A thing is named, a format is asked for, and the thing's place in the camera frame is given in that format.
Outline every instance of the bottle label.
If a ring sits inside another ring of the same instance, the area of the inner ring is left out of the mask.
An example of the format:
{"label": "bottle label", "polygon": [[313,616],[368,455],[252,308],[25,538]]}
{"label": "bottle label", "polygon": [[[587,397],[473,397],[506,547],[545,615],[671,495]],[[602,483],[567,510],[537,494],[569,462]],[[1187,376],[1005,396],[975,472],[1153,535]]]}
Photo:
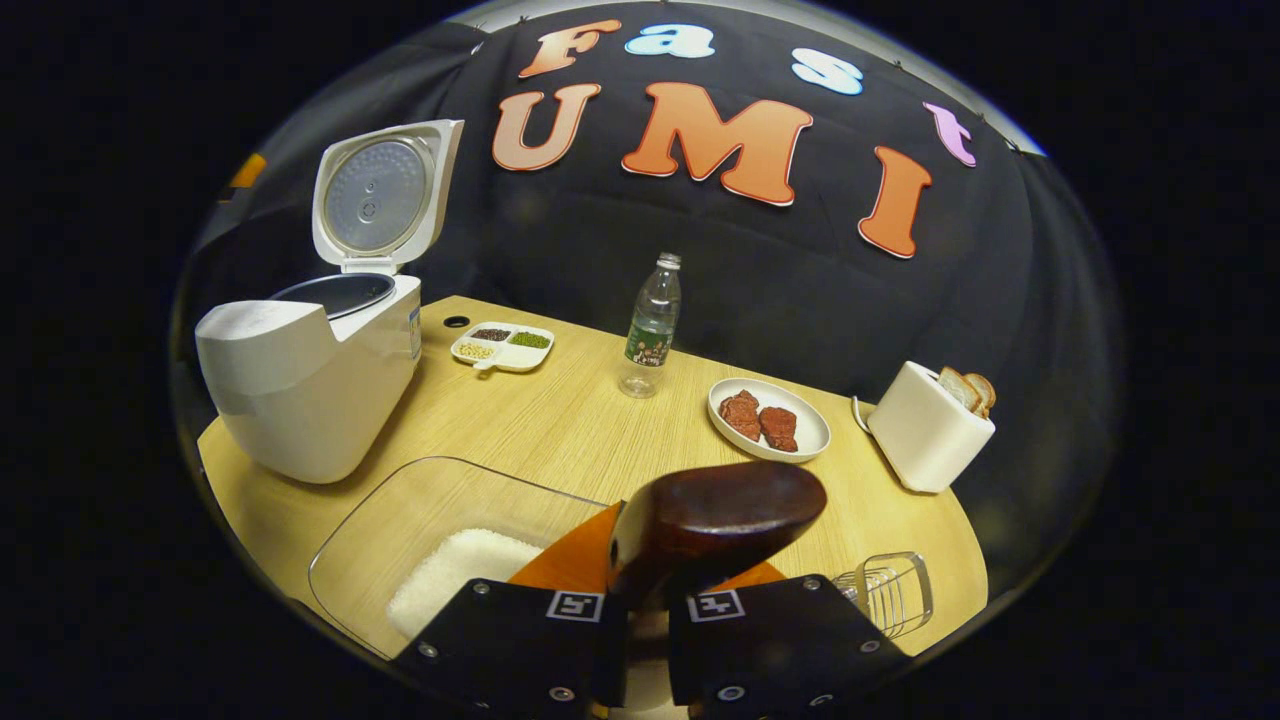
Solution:
{"label": "bottle label", "polygon": [[631,334],[627,336],[627,347],[623,354],[627,360],[637,365],[660,368],[667,361],[667,351],[671,350],[671,338],[675,333],[655,333],[631,324]]}

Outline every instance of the letter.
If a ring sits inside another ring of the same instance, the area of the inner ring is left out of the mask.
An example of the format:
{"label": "letter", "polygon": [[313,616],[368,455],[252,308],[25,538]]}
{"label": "letter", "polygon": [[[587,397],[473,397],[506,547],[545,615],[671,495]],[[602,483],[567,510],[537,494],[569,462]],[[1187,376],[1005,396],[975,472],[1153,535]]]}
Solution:
{"label": "letter", "polygon": [[924,102],[923,105],[925,110],[933,113],[933,124],[938,128],[938,140],[942,141],[947,152],[951,152],[956,160],[960,160],[970,168],[977,167],[978,159],[964,149],[964,141],[973,138],[969,137],[969,131],[964,129],[960,122],[956,120],[955,113],[947,110],[946,108],[929,105],[928,102]]}
{"label": "letter", "polygon": [[791,56],[799,63],[791,65],[791,72],[805,82],[820,85],[841,95],[858,95],[863,91],[863,72],[851,63],[833,58],[809,47],[796,47]]}
{"label": "letter", "polygon": [[626,50],[632,55],[705,58],[716,54],[712,37],[716,37],[712,31],[698,26],[649,26],[640,31],[640,37],[627,42]]}
{"label": "letter", "polygon": [[568,51],[576,50],[579,54],[595,47],[602,32],[613,32],[622,27],[618,20],[600,20],[585,26],[548,32],[538,38],[543,46],[534,56],[534,61],[527,68],[520,70],[521,79],[541,73],[549,73],[572,65],[577,58],[570,58]]}
{"label": "letter", "polygon": [[493,161],[508,170],[539,170],[554,164],[568,152],[577,135],[577,124],[590,97],[599,95],[600,86],[594,82],[570,85],[556,91],[559,108],[556,110],[556,124],[547,142],[538,147],[525,145],[525,126],[534,105],[541,102],[541,92],[521,92],[498,104],[502,117],[498,129],[493,133]]}
{"label": "letter", "polygon": [[872,214],[858,222],[858,232],[867,242],[906,260],[915,255],[911,224],[920,192],[933,184],[933,177],[892,147],[877,147],[876,156],[883,165],[881,190]]}
{"label": "letter", "polygon": [[700,86],[655,82],[645,91],[654,99],[653,113],[640,146],[622,158],[623,169],[660,178],[675,174],[680,164],[671,146],[678,137],[689,176],[704,181],[741,149],[737,164],[721,176],[724,190],[771,205],[795,201],[787,184],[791,158],[813,115],[785,102],[758,100],[726,123]]}

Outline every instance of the orange object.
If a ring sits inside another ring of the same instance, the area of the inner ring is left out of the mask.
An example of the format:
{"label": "orange object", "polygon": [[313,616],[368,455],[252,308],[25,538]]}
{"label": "orange object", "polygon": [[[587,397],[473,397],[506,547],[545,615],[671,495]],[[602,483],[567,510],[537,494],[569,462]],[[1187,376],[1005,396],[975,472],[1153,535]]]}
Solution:
{"label": "orange object", "polygon": [[[508,580],[516,585],[568,592],[608,592],[609,539],[622,503],[614,503],[570,530]],[[712,588],[726,591],[785,580],[768,562]]]}
{"label": "orange object", "polygon": [[266,158],[255,152],[248,156],[248,160],[244,160],[243,165],[241,165],[239,172],[232,178],[230,186],[253,187],[253,183],[257,181],[257,176],[262,174],[264,169],[266,169]]}
{"label": "orange object", "polygon": [[568,152],[582,120],[586,101],[600,92],[595,83],[570,85],[556,91],[559,108],[556,124],[547,142],[530,147],[525,145],[525,126],[534,105],[541,102],[541,92],[521,92],[498,104],[502,117],[493,133],[493,161],[508,170],[538,170],[554,164]]}
{"label": "orange object", "polygon": [[920,205],[920,192],[933,184],[929,170],[892,147],[876,147],[876,156],[884,167],[881,190],[872,214],[858,222],[863,240],[902,259],[915,255],[911,225]]}
{"label": "orange object", "polygon": [[796,193],[787,184],[791,156],[813,115],[786,102],[758,100],[723,122],[701,86],[655,82],[645,92],[654,100],[653,113],[640,146],[622,158],[625,169],[655,177],[675,174],[680,165],[671,146],[678,137],[695,181],[707,179],[737,152],[737,163],[721,176],[724,190],[778,206],[795,201]]}
{"label": "orange object", "polygon": [[602,32],[613,32],[620,27],[622,27],[622,23],[618,20],[600,20],[598,23],[548,32],[538,38],[538,42],[541,42],[543,46],[538,49],[534,61],[527,68],[520,70],[520,76],[517,77],[534,77],[567,68],[577,61],[577,58],[568,56],[570,50],[586,53],[591,47],[595,47],[595,42],[600,40]]}

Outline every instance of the white plate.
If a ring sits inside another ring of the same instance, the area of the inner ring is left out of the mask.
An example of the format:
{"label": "white plate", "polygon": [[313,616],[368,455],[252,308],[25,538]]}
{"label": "white plate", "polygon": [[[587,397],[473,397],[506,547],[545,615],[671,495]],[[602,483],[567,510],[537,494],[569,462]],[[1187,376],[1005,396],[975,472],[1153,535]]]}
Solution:
{"label": "white plate", "polygon": [[[511,334],[508,334],[506,340],[500,341],[471,337],[476,331],[484,329],[507,331]],[[541,348],[512,345],[511,338],[516,337],[516,333],[520,332],[540,334],[552,342],[547,347]],[[472,342],[480,347],[490,347],[494,354],[484,359],[467,357],[466,355],[458,352],[458,347],[461,347],[465,342]],[[477,370],[498,368],[499,370],[509,370],[512,373],[527,373],[541,364],[541,361],[547,357],[547,354],[552,351],[552,347],[556,347],[556,333],[543,328],[516,325],[513,323],[476,323],[475,325],[467,328],[467,332],[462,333],[458,340],[453,341],[453,347],[449,348],[449,352],[452,352],[458,360],[475,365]]]}
{"label": "white plate", "polygon": [[[735,430],[728,423],[724,421],[724,418],[719,416],[719,404],[723,402],[726,397],[737,395],[744,389],[760,401],[760,406],[756,411],[764,410],[765,407],[782,407],[783,410],[790,410],[796,414],[795,452],[782,452],[781,450],[769,447],[769,443],[764,439],[763,434],[759,441],[753,442],[751,438]],[[769,384],[763,380],[730,378],[716,383],[712,386],[712,391],[707,393],[707,413],[712,416],[712,424],[716,425],[716,429],[719,430],[726,439],[736,445],[740,450],[764,460],[805,462],[817,457],[818,454],[827,450],[827,445],[831,443],[831,428],[827,427],[827,420],[824,420],[823,416],[813,409],[813,405],[809,405],[804,400],[800,400],[799,396],[790,393],[778,386]]]}

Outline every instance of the sectioned tray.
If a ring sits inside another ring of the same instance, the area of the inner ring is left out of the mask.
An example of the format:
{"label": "sectioned tray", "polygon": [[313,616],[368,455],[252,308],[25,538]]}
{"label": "sectioned tray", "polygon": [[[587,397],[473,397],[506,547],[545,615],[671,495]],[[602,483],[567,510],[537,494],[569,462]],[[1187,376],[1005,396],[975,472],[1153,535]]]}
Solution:
{"label": "sectioned tray", "polygon": [[[502,331],[508,334],[500,341],[481,340],[475,337],[475,333],[480,331]],[[544,337],[548,341],[547,347],[529,347],[511,342],[518,333],[531,333]],[[493,355],[488,357],[468,357],[463,355],[460,348],[468,342],[493,350]],[[508,370],[512,373],[527,373],[540,365],[547,357],[547,354],[550,352],[554,346],[556,333],[543,328],[517,325],[513,323],[476,323],[474,327],[467,328],[467,332],[462,333],[458,340],[453,341],[453,346],[449,348],[449,352],[452,352],[453,356],[462,363],[475,365],[477,370],[498,368],[499,370]]]}

